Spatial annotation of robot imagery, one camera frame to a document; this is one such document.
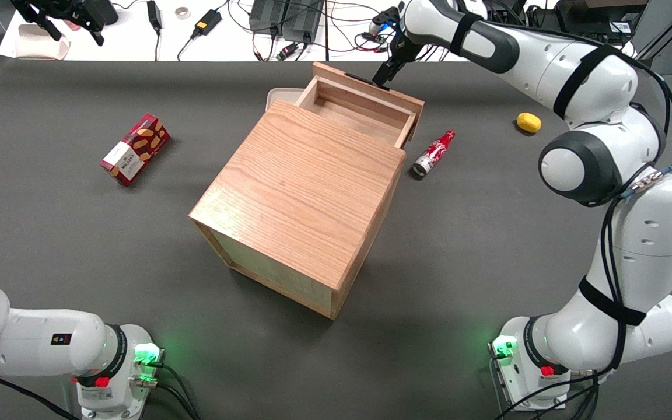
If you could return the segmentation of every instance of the yellow sponge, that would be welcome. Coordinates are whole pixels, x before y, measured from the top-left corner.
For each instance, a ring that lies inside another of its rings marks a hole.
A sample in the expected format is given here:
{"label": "yellow sponge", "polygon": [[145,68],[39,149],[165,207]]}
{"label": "yellow sponge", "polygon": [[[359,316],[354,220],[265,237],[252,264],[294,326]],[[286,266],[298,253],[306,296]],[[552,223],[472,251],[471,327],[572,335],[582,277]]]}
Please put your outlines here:
{"label": "yellow sponge", "polygon": [[517,116],[517,126],[528,133],[536,133],[541,129],[541,118],[528,112],[523,112]]}

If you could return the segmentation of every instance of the green led light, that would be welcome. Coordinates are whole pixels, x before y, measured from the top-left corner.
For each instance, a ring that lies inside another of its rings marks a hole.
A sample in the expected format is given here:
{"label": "green led light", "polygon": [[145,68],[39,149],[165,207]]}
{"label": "green led light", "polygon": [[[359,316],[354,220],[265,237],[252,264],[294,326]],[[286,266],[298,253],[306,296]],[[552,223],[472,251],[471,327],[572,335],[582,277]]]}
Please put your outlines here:
{"label": "green led light", "polygon": [[497,338],[494,338],[492,343],[494,350],[496,350],[496,355],[499,359],[505,359],[512,356],[512,352],[517,346],[517,338],[512,337],[512,335],[500,335]]}
{"label": "green led light", "polygon": [[154,343],[136,345],[134,348],[134,362],[150,363],[157,362],[160,357],[160,348]]}

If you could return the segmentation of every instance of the wooden box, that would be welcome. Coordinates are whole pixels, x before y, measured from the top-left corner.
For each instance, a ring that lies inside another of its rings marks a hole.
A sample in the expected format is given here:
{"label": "wooden box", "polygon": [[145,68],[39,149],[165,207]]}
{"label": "wooden box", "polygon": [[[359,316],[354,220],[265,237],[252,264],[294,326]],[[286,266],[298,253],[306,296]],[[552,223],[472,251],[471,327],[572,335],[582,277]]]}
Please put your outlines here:
{"label": "wooden box", "polygon": [[230,268],[335,319],[423,106],[315,63],[299,101],[274,101],[189,217]]}

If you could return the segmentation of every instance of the power adapter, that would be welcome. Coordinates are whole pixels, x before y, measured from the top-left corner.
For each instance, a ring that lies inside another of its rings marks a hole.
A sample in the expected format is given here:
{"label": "power adapter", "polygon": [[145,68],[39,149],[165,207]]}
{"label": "power adapter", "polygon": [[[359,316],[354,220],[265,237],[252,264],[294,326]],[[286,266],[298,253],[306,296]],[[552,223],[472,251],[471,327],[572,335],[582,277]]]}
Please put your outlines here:
{"label": "power adapter", "polygon": [[160,34],[162,29],[162,17],[160,16],[160,8],[157,7],[155,0],[149,0],[147,2],[147,17],[149,18],[149,23],[152,25],[152,28],[157,32],[157,35]]}
{"label": "power adapter", "polygon": [[222,20],[222,15],[215,9],[209,9],[206,14],[200,18],[194,26],[194,32],[191,34],[191,39],[195,40],[201,35],[208,35],[212,29]]}
{"label": "power adapter", "polygon": [[285,59],[291,57],[295,51],[297,51],[297,43],[291,43],[290,45],[285,46],[282,48],[282,51],[280,51],[277,55],[276,58],[278,61],[284,61]]}

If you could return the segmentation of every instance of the red button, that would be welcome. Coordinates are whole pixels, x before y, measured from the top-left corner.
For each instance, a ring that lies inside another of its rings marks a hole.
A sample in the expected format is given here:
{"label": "red button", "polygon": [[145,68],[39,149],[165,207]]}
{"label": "red button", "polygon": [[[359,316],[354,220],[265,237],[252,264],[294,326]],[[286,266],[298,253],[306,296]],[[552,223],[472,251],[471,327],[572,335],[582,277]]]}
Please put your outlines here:
{"label": "red button", "polygon": [[98,388],[105,388],[110,382],[109,377],[99,377],[95,380],[95,386]]}

